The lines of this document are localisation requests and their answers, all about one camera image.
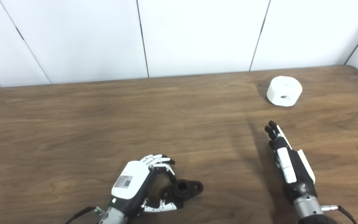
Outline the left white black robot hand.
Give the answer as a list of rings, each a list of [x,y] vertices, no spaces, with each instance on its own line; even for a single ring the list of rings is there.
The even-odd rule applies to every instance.
[[[170,182],[176,182],[171,167],[175,161],[163,154],[150,154],[140,160],[130,161],[111,189],[109,207],[121,212],[126,219],[134,218],[143,211],[165,212],[184,207],[183,203],[166,199],[157,200],[157,206],[148,198],[148,193],[158,174],[166,173]]]

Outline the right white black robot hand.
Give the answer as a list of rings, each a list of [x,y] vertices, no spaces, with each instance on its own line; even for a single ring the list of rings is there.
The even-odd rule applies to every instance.
[[[268,144],[273,151],[276,166],[284,179],[283,191],[287,199],[293,203],[300,197],[317,198],[315,177],[303,151],[292,149],[276,122],[270,120],[264,130],[270,138]]]

